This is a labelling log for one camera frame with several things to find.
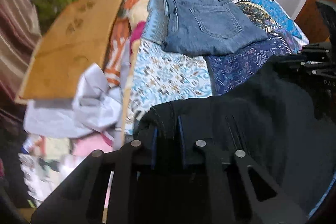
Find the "black pants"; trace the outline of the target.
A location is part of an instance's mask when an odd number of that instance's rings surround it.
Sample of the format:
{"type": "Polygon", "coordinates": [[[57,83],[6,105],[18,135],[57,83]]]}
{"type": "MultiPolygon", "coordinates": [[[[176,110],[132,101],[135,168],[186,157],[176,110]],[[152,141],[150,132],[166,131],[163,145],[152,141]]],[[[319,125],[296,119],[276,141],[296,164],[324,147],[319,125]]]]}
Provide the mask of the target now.
{"type": "Polygon", "coordinates": [[[133,214],[147,223],[335,223],[335,118],[318,115],[292,59],[272,56],[222,96],[151,107],[133,134],[142,143],[133,214]]]}

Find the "patchwork patterned bedspread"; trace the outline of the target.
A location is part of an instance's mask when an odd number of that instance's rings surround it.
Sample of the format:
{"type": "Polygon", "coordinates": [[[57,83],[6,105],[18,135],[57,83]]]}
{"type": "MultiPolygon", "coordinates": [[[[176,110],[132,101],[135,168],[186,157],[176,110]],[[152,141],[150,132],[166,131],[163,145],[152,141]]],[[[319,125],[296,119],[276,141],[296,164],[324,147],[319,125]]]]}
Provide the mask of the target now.
{"type": "Polygon", "coordinates": [[[146,11],[110,140],[132,134],[151,106],[226,93],[309,42],[275,0],[148,0],[146,11]]]}

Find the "white lilac crumpled cloth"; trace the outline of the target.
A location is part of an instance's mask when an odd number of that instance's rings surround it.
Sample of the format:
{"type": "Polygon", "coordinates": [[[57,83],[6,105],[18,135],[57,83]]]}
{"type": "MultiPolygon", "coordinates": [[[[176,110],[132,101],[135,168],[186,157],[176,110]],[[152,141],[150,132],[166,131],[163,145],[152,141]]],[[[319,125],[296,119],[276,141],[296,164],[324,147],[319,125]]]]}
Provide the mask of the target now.
{"type": "Polygon", "coordinates": [[[77,139],[116,124],[121,110],[121,88],[110,87],[94,63],[80,76],[74,98],[29,100],[23,129],[48,138],[77,139]]]}

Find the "folded blue jeans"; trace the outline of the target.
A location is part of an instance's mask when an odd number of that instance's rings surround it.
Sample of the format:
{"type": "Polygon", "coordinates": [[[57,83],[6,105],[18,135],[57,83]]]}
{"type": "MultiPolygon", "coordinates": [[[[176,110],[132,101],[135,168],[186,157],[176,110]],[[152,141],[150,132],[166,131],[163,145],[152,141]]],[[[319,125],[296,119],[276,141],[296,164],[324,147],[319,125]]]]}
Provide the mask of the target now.
{"type": "Polygon", "coordinates": [[[166,52],[187,56],[227,55],[266,40],[256,26],[231,0],[166,0],[166,52]]]}

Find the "wooden lap desk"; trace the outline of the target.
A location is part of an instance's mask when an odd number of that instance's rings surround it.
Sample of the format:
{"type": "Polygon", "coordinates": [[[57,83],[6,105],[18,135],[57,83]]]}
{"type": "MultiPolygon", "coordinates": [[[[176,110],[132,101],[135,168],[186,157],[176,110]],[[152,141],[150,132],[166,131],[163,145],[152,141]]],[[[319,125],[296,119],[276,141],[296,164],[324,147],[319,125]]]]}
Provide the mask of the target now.
{"type": "Polygon", "coordinates": [[[105,65],[110,33],[122,0],[78,0],[38,41],[15,102],[73,98],[81,74],[105,65]]]}

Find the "striped pink curtain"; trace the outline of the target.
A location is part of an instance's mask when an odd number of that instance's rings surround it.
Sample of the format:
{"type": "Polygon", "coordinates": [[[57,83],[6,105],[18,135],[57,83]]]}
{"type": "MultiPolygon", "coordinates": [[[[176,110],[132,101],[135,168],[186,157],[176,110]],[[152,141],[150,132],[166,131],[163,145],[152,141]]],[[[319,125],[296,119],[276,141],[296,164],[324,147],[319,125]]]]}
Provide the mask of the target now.
{"type": "Polygon", "coordinates": [[[22,123],[25,106],[15,102],[31,55],[41,38],[31,0],[1,0],[1,121],[22,123]]]}

